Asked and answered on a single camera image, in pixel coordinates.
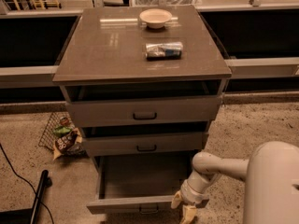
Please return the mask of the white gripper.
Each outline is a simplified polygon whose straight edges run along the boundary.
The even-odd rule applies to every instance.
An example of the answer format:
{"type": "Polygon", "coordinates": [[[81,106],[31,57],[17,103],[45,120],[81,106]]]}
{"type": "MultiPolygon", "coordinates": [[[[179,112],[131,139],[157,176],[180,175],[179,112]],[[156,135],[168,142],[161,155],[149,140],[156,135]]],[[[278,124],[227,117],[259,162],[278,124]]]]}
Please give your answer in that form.
{"type": "Polygon", "coordinates": [[[185,180],[180,187],[180,191],[177,191],[174,195],[171,208],[176,209],[182,201],[187,205],[182,206],[182,219],[179,224],[191,224],[196,216],[197,208],[204,208],[209,202],[206,187],[193,187],[185,180]]]}

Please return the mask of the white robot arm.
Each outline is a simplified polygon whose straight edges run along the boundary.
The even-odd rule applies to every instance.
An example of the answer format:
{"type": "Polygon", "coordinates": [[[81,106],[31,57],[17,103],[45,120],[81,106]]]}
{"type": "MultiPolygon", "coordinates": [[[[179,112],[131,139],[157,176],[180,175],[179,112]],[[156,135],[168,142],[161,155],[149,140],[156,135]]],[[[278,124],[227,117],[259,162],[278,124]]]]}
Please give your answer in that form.
{"type": "Polygon", "coordinates": [[[180,224],[192,222],[206,189],[223,175],[245,183],[243,224],[299,224],[299,147],[281,141],[258,146],[248,159],[195,154],[171,202],[182,207],[180,224]]]}

